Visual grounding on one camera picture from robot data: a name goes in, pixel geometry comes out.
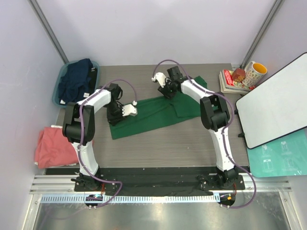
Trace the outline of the green t shirt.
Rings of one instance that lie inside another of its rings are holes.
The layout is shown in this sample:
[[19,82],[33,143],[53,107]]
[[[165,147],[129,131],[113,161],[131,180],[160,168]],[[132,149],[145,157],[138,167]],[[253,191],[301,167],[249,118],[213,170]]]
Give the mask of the green t shirt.
[[110,126],[113,140],[175,125],[201,115],[200,105],[191,97],[177,92],[175,97],[164,96],[138,101],[138,114],[115,126]]

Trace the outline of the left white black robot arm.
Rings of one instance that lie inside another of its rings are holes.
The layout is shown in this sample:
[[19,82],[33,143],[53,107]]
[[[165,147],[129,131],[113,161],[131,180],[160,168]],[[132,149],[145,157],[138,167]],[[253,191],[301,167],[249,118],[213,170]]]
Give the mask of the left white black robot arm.
[[65,109],[62,133],[76,150],[79,161],[79,176],[74,179],[75,188],[97,191],[102,186],[100,167],[93,149],[95,113],[106,108],[107,121],[116,125],[124,120],[123,104],[119,102],[123,90],[118,84],[97,89],[88,98],[77,103],[68,103]]

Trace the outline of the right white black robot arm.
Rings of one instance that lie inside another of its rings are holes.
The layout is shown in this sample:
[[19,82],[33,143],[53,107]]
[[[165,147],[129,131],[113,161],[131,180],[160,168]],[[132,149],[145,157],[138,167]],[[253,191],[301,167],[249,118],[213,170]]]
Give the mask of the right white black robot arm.
[[183,76],[177,66],[167,72],[168,76],[154,73],[152,81],[159,83],[158,90],[167,99],[180,92],[199,103],[201,122],[211,135],[216,154],[215,182],[220,188],[228,189],[238,179],[238,169],[228,139],[230,113],[224,95],[202,87],[189,76]]

